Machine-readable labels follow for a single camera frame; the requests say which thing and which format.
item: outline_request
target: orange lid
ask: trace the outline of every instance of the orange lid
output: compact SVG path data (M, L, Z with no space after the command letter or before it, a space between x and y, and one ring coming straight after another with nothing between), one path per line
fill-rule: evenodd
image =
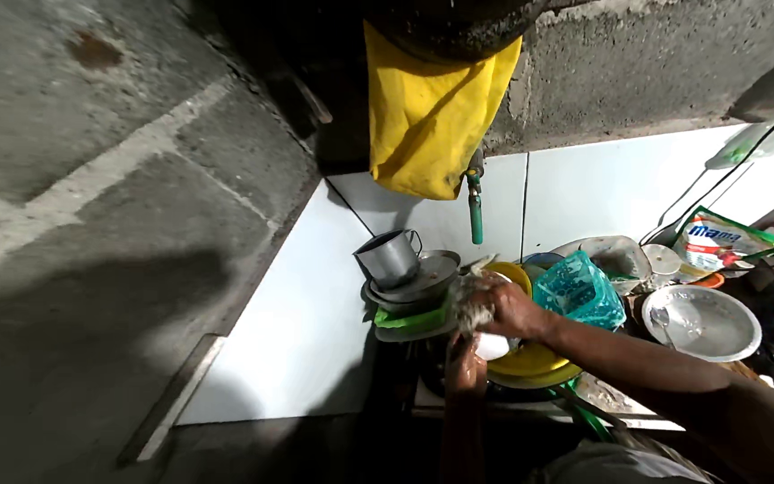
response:
M710 288L711 290L714 290L715 288L724 284L724 276L722 276L718 272L713 272L712 274L704 277L700 281L690 282L690 284L692 284L693 286L701 286L704 288Z

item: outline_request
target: green faucet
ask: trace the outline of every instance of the green faucet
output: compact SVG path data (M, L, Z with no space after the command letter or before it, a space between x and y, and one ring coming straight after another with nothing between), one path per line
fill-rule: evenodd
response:
M482 244L482 178L485 169L483 168L482 150L477 148L473 156L470 157L468 169L464 172L468 179L468 205L470 207L470 239L475 246Z

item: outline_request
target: person's left hand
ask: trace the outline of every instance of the person's left hand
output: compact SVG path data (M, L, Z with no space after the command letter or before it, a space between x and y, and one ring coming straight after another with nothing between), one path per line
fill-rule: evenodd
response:
M472 400L480 402L486 394L486 361L477 356L480 334L467 339L456 332L446 350L444 387L446 400Z

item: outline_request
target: spoon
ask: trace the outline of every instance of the spoon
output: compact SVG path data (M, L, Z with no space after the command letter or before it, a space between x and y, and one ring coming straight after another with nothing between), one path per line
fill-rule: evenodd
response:
M661 326L661 331L665 333L665 337L667 338L667 347L671 348L672 350L677 350L677 347L673 344L673 340L671 339L671 335L667 333L667 325L671 322L671 317L667 313L666 307L654 307L650 310L650 319L655 323Z

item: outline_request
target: hand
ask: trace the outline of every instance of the hand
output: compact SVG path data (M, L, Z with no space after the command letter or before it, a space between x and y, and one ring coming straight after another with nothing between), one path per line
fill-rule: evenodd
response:
M554 313L533 302L518 284L500 284L487 295L494 303L494 321L480 327L486 333L539 341L554 324Z
M485 360L477 356L480 335L474 333L470 340L456 332L447 346L444 387L446 400L481 401L486 394Z

